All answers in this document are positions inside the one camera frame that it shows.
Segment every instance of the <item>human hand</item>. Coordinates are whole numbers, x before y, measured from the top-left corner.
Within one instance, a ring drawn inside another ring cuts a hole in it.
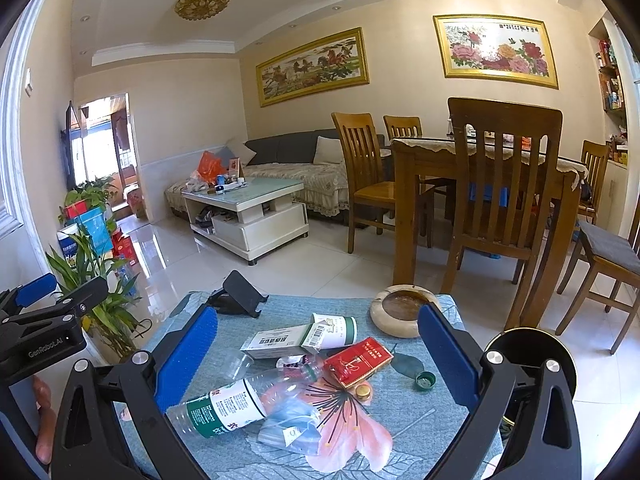
[[[53,435],[56,431],[56,412],[51,409],[51,389],[38,376],[33,376],[33,393],[40,414],[40,430],[36,442],[36,456],[43,464],[51,462]]]

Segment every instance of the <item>doorway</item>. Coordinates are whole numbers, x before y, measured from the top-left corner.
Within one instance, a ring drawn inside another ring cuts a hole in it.
[[[80,139],[72,139],[74,160],[84,162],[78,164],[77,184],[111,179],[113,195],[109,206],[123,232],[146,225],[128,95],[98,99],[82,105],[80,110],[82,133]]]

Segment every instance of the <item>gold bottle cap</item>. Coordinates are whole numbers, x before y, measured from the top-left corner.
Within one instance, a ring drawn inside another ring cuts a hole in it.
[[[368,384],[359,384],[356,386],[356,397],[358,400],[367,400],[371,396],[371,386]]]

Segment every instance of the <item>yellow flower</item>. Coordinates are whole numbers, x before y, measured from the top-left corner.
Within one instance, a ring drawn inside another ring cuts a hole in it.
[[[498,47],[498,56],[506,59],[513,59],[516,56],[516,51],[506,43],[503,43]]]

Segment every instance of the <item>framed painting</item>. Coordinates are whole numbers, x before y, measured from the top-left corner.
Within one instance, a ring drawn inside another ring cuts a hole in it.
[[[473,77],[558,89],[545,24],[487,14],[434,16],[445,77]]]
[[[362,29],[312,41],[256,67],[260,106],[369,83]]]

